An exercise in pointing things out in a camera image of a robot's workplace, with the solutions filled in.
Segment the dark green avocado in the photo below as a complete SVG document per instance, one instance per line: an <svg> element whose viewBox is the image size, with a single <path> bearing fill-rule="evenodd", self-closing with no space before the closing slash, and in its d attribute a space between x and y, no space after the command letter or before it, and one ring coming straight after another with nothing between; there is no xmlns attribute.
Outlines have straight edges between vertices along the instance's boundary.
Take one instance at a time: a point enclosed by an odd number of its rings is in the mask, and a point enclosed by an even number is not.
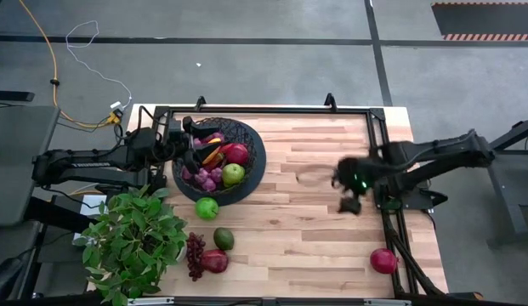
<svg viewBox="0 0 528 306"><path fill-rule="evenodd" d="M213 232L213 241L215 246L222 251L232 250L235 245L235 237L226 228L217 228Z"/></svg>

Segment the black support beam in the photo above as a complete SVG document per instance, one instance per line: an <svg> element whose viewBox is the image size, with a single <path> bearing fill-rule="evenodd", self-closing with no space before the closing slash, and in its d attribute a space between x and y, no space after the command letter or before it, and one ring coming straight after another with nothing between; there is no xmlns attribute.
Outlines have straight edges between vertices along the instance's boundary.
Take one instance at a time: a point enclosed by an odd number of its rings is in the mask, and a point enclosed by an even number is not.
<svg viewBox="0 0 528 306"><path fill-rule="evenodd" d="M38 221L42 224L55 226L79 234L87 229L90 224L98 223L96 219L57 206L52 202L36 198L35 196L32 196L29 200L23 217L25 221Z"/></svg>

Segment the green leafy potted plant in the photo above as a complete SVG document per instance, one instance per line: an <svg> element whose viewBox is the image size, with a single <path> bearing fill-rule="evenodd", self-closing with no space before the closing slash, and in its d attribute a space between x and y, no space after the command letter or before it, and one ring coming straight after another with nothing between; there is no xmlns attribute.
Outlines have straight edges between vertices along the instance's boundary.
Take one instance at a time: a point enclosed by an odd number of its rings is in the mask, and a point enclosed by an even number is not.
<svg viewBox="0 0 528 306"><path fill-rule="evenodd" d="M114 195L99 205L97 222L74 240L84 248L88 282L103 303L128 306L130 299L159 292L167 268L178 263L188 235L186 222L163 202L168 193L144 186Z"/></svg>

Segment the black aluminium rig frame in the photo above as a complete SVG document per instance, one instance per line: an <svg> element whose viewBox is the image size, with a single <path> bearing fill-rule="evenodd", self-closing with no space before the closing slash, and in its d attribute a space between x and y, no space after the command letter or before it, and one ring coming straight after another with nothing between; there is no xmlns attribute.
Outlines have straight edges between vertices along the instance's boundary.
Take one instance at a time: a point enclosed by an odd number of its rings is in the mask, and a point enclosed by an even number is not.
<svg viewBox="0 0 528 306"><path fill-rule="evenodd" d="M227 270L189 277L185 263L163 276L165 296L180 302L197 297L390 298L398 289L420 292L401 265L382 275L370 265L385 247L384 215L372 197L360 215L337 211L340 192L326 170L343 156L363 156L374 145L409 140L404 107L324 105L175 105L175 118L224 116L254 128L264 142L267 164L257 189L222 207L212 221L196 216L193 202L175 183L169 203L188 230L213 240L224 227L235 237Z"/></svg>

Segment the bright red pomegranate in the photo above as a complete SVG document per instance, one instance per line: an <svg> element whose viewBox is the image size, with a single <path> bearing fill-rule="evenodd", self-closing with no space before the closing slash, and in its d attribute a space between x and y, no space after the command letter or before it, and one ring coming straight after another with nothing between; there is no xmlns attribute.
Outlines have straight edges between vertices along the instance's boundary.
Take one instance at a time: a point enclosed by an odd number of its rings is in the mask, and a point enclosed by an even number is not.
<svg viewBox="0 0 528 306"><path fill-rule="evenodd" d="M391 275L397 270L399 259L388 248L379 248L370 255L370 264L375 271Z"/></svg>

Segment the black metal table stand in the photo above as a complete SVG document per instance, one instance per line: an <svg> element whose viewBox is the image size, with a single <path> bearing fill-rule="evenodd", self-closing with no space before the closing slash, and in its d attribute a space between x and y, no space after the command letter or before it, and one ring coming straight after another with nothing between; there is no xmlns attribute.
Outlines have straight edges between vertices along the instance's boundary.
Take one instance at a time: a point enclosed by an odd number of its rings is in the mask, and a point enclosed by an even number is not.
<svg viewBox="0 0 528 306"><path fill-rule="evenodd" d="M492 140L471 131L467 137L469 166L483 167L491 190L477 191L479 200L467 200L463 218L490 232L488 247L528 247L528 119L515 123L509 131Z"/></svg>

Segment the yellow mango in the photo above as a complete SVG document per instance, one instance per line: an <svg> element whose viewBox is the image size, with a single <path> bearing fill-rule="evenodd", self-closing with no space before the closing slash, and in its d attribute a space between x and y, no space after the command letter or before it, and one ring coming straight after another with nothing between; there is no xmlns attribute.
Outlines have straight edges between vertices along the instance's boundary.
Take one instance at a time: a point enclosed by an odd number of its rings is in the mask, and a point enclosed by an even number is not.
<svg viewBox="0 0 528 306"><path fill-rule="evenodd" d="M210 163L215 156L220 152L221 144L223 140L221 138L214 138L207 142L207 144L218 144L219 146L213 150L213 152L202 162L203 165Z"/></svg>

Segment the white paper sheet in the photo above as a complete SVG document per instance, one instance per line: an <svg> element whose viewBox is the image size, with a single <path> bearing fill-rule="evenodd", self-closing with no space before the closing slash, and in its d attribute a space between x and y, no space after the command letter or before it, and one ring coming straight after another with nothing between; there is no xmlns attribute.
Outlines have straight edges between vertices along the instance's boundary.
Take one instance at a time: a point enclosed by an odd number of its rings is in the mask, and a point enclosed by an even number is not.
<svg viewBox="0 0 528 306"><path fill-rule="evenodd" d="M80 208L81 215L95 217L108 212L105 195L84 195Z"/></svg>

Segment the black rounded device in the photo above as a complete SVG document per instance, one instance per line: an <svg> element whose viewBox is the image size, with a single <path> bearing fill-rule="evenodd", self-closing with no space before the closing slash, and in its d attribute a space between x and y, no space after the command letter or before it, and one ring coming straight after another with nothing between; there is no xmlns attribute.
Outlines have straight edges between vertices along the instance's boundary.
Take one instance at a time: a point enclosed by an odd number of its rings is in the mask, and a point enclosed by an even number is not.
<svg viewBox="0 0 528 306"><path fill-rule="evenodd" d="M7 258L0 264L0 300L6 299L13 291L23 265L18 257Z"/></svg>

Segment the dark red grape bunch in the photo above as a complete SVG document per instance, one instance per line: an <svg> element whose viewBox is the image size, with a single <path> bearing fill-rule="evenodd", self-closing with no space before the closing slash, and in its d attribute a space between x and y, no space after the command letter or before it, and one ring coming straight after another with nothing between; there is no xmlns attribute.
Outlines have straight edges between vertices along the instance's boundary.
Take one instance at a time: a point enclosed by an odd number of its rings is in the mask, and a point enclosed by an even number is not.
<svg viewBox="0 0 528 306"><path fill-rule="evenodd" d="M201 265L201 260L205 245L206 243L203 240L202 235L197 235L194 232L189 233L189 237L186 243L186 259L189 270L189 277L193 281L197 281L202 277L204 268Z"/></svg>

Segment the green pear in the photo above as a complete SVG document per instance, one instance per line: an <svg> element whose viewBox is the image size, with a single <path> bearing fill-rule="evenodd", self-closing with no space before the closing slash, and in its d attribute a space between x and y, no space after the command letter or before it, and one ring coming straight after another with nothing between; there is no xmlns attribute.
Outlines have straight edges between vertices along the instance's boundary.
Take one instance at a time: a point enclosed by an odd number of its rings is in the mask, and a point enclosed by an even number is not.
<svg viewBox="0 0 528 306"><path fill-rule="evenodd" d="M230 163L222 169L222 181L226 188L239 184L244 176L244 167L236 163Z"/></svg>

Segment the black flat bar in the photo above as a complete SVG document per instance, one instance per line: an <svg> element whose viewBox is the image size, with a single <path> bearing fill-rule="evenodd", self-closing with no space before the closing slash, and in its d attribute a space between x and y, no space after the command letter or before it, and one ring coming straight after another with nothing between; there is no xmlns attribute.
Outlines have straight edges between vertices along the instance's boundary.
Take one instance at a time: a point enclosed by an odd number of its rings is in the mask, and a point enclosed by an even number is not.
<svg viewBox="0 0 528 306"><path fill-rule="evenodd" d="M32 92L0 90L0 100L3 101L32 102L34 97L35 94Z"/></svg>

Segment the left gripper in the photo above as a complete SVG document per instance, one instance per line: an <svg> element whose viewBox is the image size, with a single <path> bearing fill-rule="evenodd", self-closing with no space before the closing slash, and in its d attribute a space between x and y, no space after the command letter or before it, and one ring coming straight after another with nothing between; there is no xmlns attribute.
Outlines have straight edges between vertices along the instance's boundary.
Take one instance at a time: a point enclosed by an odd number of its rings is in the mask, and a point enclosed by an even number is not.
<svg viewBox="0 0 528 306"><path fill-rule="evenodd" d="M193 148L193 138L206 138L219 130L216 125L203 126L190 116L182 120L182 133L168 133L163 146L164 162L181 160L189 173L199 173L202 162L217 148L218 144L202 144Z"/></svg>

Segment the round red apple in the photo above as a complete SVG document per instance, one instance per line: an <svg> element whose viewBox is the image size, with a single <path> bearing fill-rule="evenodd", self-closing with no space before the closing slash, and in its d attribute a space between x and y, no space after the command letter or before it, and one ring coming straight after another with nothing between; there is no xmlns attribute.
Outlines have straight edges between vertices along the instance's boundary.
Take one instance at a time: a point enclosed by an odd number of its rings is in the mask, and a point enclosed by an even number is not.
<svg viewBox="0 0 528 306"><path fill-rule="evenodd" d="M244 165L249 157L247 147L244 144L232 144L225 152L228 163Z"/></svg>

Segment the green apple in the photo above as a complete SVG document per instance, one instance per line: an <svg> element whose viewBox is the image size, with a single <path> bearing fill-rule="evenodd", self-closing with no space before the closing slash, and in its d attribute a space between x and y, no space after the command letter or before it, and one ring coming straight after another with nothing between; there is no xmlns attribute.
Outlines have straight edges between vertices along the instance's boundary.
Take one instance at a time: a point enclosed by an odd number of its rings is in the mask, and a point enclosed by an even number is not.
<svg viewBox="0 0 528 306"><path fill-rule="evenodd" d="M219 213L218 203L211 197L202 197L195 204L196 215L205 220L215 219Z"/></svg>

